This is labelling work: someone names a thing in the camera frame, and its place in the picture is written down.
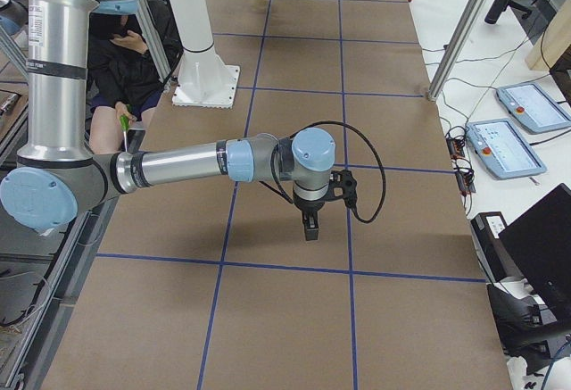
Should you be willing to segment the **near grey teach pendant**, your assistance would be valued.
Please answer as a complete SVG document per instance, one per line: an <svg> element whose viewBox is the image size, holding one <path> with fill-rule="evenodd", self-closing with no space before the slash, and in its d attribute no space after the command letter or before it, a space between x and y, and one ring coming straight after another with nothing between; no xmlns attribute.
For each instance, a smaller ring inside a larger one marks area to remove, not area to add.
<svg viewBox="0 0 571 390"><path fill-rule="evenodd" d="M468 122L466 136L485 168L498 179L531 177L547 171L509 119Z"/></svg>

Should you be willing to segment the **far grey teach pendant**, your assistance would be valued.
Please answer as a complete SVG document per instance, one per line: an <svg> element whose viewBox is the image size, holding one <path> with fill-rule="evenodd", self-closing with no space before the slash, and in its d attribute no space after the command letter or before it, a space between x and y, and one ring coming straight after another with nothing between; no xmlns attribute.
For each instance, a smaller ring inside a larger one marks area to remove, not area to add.
<svg viewBox="0 0 571 390"><path fill-rule="evenodd" d="M534 134L570 128L570 115L535 82L499 87L496 96L508 113Z"/></svg>

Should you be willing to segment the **black laptop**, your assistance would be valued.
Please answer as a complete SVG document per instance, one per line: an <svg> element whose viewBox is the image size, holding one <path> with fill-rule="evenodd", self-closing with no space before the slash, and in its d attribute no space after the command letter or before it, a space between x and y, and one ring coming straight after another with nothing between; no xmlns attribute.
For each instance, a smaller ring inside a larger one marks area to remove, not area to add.
<svg viewBox="0 0 571 390"><path fill-rule="evenodd" d="M561 183L500 232L500 240L557 319L570 317L570 188Z"/></svg>

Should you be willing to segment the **seated person in black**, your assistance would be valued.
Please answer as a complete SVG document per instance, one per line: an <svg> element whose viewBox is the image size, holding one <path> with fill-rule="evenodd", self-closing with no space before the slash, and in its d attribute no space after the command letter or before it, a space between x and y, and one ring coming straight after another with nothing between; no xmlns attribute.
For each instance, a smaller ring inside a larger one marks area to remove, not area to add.
<svg viewBox="0 0 571 390"><path fill-rule="evenodd" d="M163 92L149 40L135 15L90 15L88 79L97 87L89 145L95 154L117 153L124 145L120 119L148 128Z"/></svg>

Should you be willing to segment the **black computer box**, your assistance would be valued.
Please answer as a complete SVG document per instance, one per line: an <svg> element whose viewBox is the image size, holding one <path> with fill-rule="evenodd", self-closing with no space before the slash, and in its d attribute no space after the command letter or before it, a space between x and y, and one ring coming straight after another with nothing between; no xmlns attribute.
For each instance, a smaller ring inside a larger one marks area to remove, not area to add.
<svg viewBox="0 0 571 390"><path fill-rule="evenodd" d="M470 220L476 255L491 282L519 276L519 270L500 240L507 226L501 212L480 212Z"/></svg>

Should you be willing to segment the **grey teach pendant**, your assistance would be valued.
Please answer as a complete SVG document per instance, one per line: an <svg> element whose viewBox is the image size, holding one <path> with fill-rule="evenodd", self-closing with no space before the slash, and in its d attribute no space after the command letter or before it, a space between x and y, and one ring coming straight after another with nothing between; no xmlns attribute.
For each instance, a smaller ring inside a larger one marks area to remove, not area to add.
<svg viewBox="0 0 571 390"><path fill-rule="evenodd" d="M499 87L496 96L508 113L534 134L570 128L570 115L535 82Z"/></svg>
<svg viewBox="0 0 571 390"><path fill-rule="evenodd" d="M547 171L509 119L468 122L466 136L485 168L498 179L531 177Z"/></svg>

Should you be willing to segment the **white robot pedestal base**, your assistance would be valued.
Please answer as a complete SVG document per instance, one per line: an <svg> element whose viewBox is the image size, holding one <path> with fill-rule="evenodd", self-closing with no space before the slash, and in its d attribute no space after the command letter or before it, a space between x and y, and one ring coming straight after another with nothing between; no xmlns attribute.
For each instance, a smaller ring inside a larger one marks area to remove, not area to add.
<svg viewBox="0 0 571 390"><path fill-rule="evenodd" d="M206 0L170 0L183 54L173 103L178 106L230 108L240 68L217 54Z"/></svg>

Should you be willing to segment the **green handled screwdriver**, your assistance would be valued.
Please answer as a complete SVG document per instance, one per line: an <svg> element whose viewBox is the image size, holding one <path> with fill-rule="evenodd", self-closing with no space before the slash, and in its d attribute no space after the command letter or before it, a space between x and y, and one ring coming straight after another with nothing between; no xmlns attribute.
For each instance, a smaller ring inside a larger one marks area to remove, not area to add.
<svg viewBox="0 0 571 390"><path fill-rule="evenodd" d="M118 119L120 122L120 128L123 136L123 147L124 151L128 151L128 132L130 129L130 124L133 122L133 115L130 112L130 106L128 104L117 104L116 111L118 114Z"/></svg>

